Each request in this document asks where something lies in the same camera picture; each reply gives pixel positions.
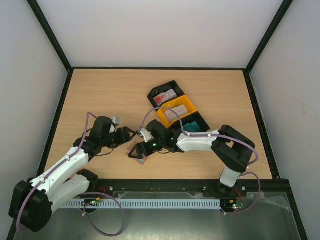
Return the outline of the brown leather card holder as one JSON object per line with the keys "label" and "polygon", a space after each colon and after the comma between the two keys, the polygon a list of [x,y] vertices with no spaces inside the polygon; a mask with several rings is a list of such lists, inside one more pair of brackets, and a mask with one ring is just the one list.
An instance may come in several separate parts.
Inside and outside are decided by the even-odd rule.
{"label": "brown leather card holder", "polygon": [[134,142],[128,148],[127,156],[135,160],[140,165],[144,165],[149,158],[148,156],[145,156],[142,145],[138,142]]}

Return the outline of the black bin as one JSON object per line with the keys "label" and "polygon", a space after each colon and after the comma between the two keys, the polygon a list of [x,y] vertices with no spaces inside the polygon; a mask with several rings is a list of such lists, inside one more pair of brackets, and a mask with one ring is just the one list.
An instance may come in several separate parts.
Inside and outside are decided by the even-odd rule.
{"label": "black bin", "polygon": [[180,118],[185,132],[200,133],[208,132],[211,129],[198,111],[181,115]]}
{"label": "black bin", "polygon": [[164,103],[167,103],[173,99],[183,96],[185,93],[180,88],[175,80],[171,80],[167,83],[154,87],[149,94],[147,99],[154,108],[161,107]]}

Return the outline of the yellow bin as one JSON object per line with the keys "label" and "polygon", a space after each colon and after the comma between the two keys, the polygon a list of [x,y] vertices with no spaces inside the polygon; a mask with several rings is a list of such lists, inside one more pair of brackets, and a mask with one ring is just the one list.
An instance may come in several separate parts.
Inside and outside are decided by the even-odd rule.
{"label": "yellow bin", "polygon": [[159,108],[157,110],[157,114],[164,126],[167,128],[171,127],[175,122],[179,120],[176,114],[181,119],[183,119],[184,117],[188,117],[197,111],[197,108],[187,97],[187,95],[182,95],[178,98],[172,99],[164,103],[162,107],[164,107],[165,109]]}

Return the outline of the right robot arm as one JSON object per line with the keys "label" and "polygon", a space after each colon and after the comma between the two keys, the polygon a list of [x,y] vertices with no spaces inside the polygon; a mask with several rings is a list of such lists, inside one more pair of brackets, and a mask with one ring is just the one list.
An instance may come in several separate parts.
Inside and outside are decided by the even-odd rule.
{"label": "right robot arm", "polygon": [[143,141],[132,147],[128,157],[141,164],[144,164],[147,157],[161,150],[169,153],[215,153],[225,165],[218,183],[218,191],[224,196],[235,191],[237,180],[249,165],[259,159],[255,144],[229,125],[223,125],[214,131],[189,132],[183,127],[168,129],[159,121],[153,120],[137,133]]}

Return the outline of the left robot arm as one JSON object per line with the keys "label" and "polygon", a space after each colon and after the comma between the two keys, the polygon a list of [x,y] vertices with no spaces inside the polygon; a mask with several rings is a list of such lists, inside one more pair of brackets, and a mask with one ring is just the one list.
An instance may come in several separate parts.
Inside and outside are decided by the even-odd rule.
{"label": "left robot arm", "polygon": [[14,187],[8,214],[16,221],[18,231],[38,232],[65,202],[96,187],[97,175],[87,170],[76,171],[97,157],[103,148],[114,150],[133,139],[136,133],[119,124],[117,116],[96,117],[92,128],[86,126],[81,137],[57,163]]}

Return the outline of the red white card stack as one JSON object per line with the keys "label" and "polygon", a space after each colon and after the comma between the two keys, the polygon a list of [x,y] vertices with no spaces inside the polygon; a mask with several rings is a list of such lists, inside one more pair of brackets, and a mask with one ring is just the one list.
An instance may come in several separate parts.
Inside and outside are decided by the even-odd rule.
{"label": "red white card stack", "polygon": [[156,97],[154,97],[154,101],[155,103],[160,106],[161,104],[163,104],[164,102],[167,102],[173,98],[176,98],[177,94],[173,89],[170,89],[166,92],[160,93],[158,94]]}

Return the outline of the white patterned card stack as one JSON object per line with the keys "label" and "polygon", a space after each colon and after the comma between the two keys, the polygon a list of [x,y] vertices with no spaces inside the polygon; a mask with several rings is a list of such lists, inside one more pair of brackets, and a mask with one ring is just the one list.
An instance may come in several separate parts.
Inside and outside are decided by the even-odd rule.
{"label": "white patterned card stack", "polygon": [[172,108],[172,111],[167,110],[165,111],[163,114],[165,116],[165,118],[167,119],[167,121],[169,123],[172,123],[174,120],[177,119],[177,115],[179,117],[182,117],[184,115],[187,115],[189,113],[188,109],[186,108],[185,105],[179,105],[177,107]]}

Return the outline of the teal card stack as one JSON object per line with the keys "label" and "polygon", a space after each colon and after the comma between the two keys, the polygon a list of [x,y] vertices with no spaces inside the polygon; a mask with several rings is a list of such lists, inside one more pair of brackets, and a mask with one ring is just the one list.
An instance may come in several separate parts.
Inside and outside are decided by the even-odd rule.
{"label": "teal card stack", "polygon": [[186,132],[190,132],[190,133],[198,133],[198,132],[201,132],[201,128],[200,126],[198,125],[198,123],[196,121],[193,121],[191,123],[187,123],[183,126],[183,129],[186,131]]}

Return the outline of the black frame rail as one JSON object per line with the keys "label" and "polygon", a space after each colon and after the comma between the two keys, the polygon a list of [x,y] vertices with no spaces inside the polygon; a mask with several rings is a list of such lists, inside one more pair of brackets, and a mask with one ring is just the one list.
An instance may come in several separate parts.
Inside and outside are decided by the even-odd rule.
{"label": "black frame rail", "polygon": [[21,181],[14,189],[14,196],[24,201],[28,195],[36,196],[39,201],[53,201],[53,197],[66,197],[68,200],[84,194],[98,196],[107,194],[115,196],[119,193],[202,193],[203,197],[215,199],[231,199],[247,196],[249,192],[273,192],[291,194],[291,186],[286,179],[238,180],[233,187],[227,187],[217,179],[212,180],[124,180],[98,179],[97,176],[86,177],[75,175],[73,178],[58,184],[57,180],[47,180],[45,186],[35,186],[34,182]]}

